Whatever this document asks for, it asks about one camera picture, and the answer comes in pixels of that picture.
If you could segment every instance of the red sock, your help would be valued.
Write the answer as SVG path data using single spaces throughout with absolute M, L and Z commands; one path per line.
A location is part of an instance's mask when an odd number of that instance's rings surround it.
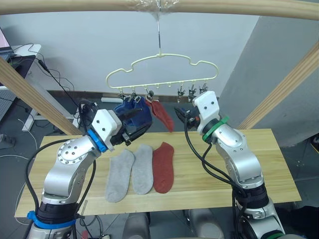
M 146 101 L 146 104 L 152 108 L 153 115 L 166 126 L 169 132 L 172 132 L 174 130 L 174 121 L 166 112 L 163 105 L 159 101 L 152 101 L 152 103 Z
M 158 193 L 167 193 L 173 186 L 173 154 L 174 148 L 165 142 L 153 151 L 154 188 Z

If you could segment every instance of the wooden table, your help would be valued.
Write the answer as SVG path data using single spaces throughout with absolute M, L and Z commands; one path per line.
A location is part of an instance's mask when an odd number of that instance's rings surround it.
M 274 203 L 300 201 L 296 185 L 270 129 L 243 130 L 248 145 L 258 157 L 266 182 L 269 196 Z M 189 133 L 190 139 L 198 152 L 203 153 L 207 148 L 196 132 Z M 46 136 L 42 145 L 49 142 L 70 138 L 70 136 Z M 174 184 L 166 194 L 157 193 L 154 188 L 146 195 L 136 195 L 130 182 L 126 197 L 118 203 L 109 203 L 105 199 L 106 181 L 109 172 L 109 157 L 118 155 L 124 148 L 135 151 L 141 143 L 156 149 L 162 141 L 171 144 L 174 149 L 173 167 Z M 41 201 L 41 192 L 46 174 L 53 166 L 59 144 L 42 151 L 33 164 L 30 180 Z M 215 166 L 225 170 L 224 160 L 213 147 L 206 159 Z M 92 166 L 86 174 L 89 181 Z M 129 147 L 117 145 L 113 152 L 106 152 L 97 159 L 97 170 L 91 189 L 86 197 L 88 203 L 83 215 L 101 215 L 132 212 L 151 212 L 165 210 L 181 210 L 192 208 L 214 208 L 231 206 L 231 188 L 208 175 L 201 166 L 199 159 L 191 152 L 183 132 L 146 133 Z M 34 209 L 30 192 L 25 188 L 15 216 L 25 217 L 27 212 Z

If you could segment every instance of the blue ring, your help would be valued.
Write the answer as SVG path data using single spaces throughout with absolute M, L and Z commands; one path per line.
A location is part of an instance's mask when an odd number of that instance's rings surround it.
M 33 220 L 34 224 L 36 224 L 39 228 L 42 229 L 59 229 L 59 228 L 66 228 L 69 227 L 71 225 L 74 225 L 76 222 L 76 219 L 66 222 L 66 223 L 60 223 L 60 224 L 46 224 L 43 222 L 40 222 L 38 220 L 38 218 L 36 218 L 36 215 L 34 213 L 34 211 L 30 211 L 28 212 L 28 215 L 26 216 L 28 219 Z

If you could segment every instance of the monitor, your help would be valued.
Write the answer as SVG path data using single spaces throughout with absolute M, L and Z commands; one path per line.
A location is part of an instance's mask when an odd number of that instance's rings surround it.
M 0 28 L 0 53 L 12 52 L 12 48 L 10 47 L 6 37 L 4 36 L 3 31 Z

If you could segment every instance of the sock pair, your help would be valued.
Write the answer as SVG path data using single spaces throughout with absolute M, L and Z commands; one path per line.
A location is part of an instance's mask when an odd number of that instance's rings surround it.
M 129 188 L 130 175 L 133 175 L 133 190 L 136 194 L 146 194 L 154 185 L 158 193 L 167 193 L 173 186 L 174 148 L 163 142 L 154 150 L 141 144 L 133 154 L 127 149 L 110 159 L 109 179 L 106 199 L 111 203 L 122 200 Z
M 116 203 L 122 200 L 129 188 L 132 170 L 133 190 L 136 194 L 146 194 L 153 186 L 152 147 L 141 144 L 139 149 L 127 149 L 110 159 L 109 178 L 106 187 L 106 200 Z

